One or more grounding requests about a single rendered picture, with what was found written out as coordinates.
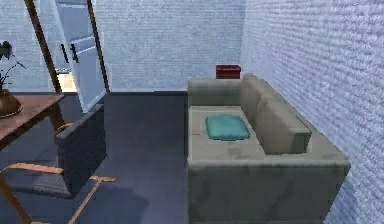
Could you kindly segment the grey sofa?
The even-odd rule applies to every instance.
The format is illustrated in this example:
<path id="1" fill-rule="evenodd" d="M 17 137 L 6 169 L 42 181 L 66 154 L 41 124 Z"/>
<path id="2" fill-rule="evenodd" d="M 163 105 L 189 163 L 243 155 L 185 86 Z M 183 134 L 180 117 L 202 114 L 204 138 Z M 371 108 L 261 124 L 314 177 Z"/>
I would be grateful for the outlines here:
<path id="1" fill-rule="evenodd" d="M 218 114 L 249 138 L 210 139 Z M 351 164 L 267 81 L 191 80 L 188 118 L 188 224 L 323 224 Z"/>

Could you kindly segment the teal cushion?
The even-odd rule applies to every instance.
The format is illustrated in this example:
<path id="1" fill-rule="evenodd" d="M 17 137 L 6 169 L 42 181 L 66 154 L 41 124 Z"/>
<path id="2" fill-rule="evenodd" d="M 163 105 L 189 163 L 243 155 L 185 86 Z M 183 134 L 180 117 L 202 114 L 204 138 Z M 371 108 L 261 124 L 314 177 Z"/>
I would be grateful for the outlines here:
<path id="1" fill-rule="evenodd" d="M 206 132 L 211 140 L 237 141 L 250 137 L 249 130 L 238 115 L 214 114 L 205 118 Z"/>

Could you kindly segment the dark red box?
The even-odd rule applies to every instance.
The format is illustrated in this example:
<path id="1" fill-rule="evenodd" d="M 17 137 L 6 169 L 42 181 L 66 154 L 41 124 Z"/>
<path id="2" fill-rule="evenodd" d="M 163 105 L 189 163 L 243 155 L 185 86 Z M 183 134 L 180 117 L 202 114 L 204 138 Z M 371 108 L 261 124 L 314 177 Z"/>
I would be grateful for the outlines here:
<path id="1" fill-rule="evenodd" d="M 239 65 L 217 65 L 216 78 L 217 79 L 239 79 L 241 67 Z"/>

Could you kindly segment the brown wooden table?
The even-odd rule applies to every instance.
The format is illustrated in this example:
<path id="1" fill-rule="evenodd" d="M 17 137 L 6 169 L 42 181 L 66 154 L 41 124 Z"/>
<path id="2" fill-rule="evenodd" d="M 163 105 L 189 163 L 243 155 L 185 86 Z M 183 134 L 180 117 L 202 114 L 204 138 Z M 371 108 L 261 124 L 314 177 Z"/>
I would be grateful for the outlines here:
<path id="1" fill-rule="evenodd" d="M 54 130 L 64 125 L 59 104 L 64 95 L 17 95 L 16 98 L 21 103 L 21 111 L 0 119 L 0 151 L 46 117 L 50 118 Z"/>

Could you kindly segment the house plant in brown pot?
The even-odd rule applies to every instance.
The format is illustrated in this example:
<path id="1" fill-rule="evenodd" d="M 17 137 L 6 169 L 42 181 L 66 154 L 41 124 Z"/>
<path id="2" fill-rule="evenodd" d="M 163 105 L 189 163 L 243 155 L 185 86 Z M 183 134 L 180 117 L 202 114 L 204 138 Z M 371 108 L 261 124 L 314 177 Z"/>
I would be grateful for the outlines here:
<path id="1" fill-rule="evenodd" d="M 12 45 L 8 41 L 0 43 L 0 61 L 2 58 L 10 60 L 12 57 L 15 57 Z M 17 66 L 25 68 L 22 63 L 15 61 L 7 70 L 0 69 L 0 119 L 16 115 L 22 110 L 20 101 L 5 88 L 5 85 L 9 85 L 7 79 L 10 71 Z"/>

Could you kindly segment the white room door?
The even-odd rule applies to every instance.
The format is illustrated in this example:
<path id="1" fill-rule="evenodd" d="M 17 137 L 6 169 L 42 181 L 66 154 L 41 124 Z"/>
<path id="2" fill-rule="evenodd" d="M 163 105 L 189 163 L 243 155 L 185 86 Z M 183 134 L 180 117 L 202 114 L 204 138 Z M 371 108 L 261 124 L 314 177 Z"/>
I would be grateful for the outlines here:
<path id="1" fill-rule="evenodd" d="M 39 0 L 39 16 L 54 70 L 72 74 L 86 113 L 106 94 L 87 0 Z M 61 44 L 69 63 L 64 60 Z M 75 44 L 79 63 L 72 58 L 71 44 Z"/>

